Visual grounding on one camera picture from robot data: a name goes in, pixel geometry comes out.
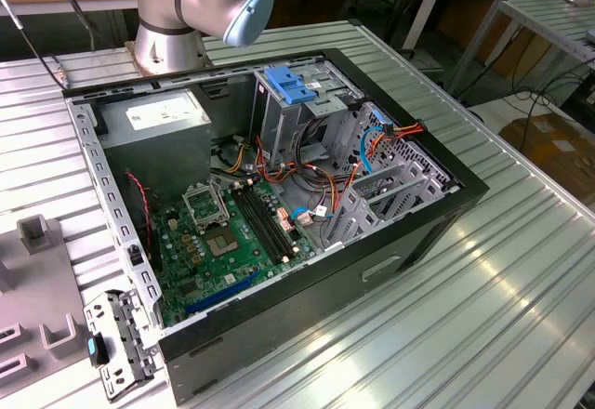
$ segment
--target yellow wire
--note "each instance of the yellow wire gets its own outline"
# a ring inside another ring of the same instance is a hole
[[[238,170],[240,168],[240,165],[242,165],[243,158],[244,158],[244,145],[240,146],[240,151],[238,152],[238,159],[235,161],[235,164],[232,167],[230,167],[229,169],[227,169],[225,172],[227,172],[228,174],[232,174],[233,172]]]

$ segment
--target motherboard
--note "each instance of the motherboard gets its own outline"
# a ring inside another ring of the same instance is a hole
[[[301,229],[287,228],[278,218],[280,209],[271,185],[260,181],[241,190],[187,194],[153,215],[162,259],[155,273],[165,326],[315,256]],[[208,223],[217,214],[229,219]],[[271,223],[276,228],[267,226]]]

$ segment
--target blue cable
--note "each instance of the blue cable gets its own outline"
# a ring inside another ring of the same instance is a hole
[[[373,130],[381,132],[382,127],[368,128],[366,131],[364,131],[364,133],[362,134],[362,139],[360,140],[360,157],[362,158],[362,164],[367,169],[367,171],[370,173],[372,173],[372,166],[370,165],[370,162],[368,161],[367,156],[365,156],[365,137],[367,137],[368,133],[370,133]]]
[[[295,220],[299,214],[303,214],[304,212],[308,212],[308,208],[307,207],[299,207],[298,209],[296,209],[294,212],[291,213],[291,216],[289,218],[291,218],[292,220]]]

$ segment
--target chipset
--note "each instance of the chipset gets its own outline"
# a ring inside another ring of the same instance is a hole
[[[223,226],[205,234],[205,241],[213,256],[219,257],[240,247],[235,235],[228,226]]]

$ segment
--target blue latch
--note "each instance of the blue latch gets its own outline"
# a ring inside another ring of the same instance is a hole
[[[299,76],[287,67],[265,68],[264,73],[288,104],[297,104],[317,98],[316,92],[306,88]]]

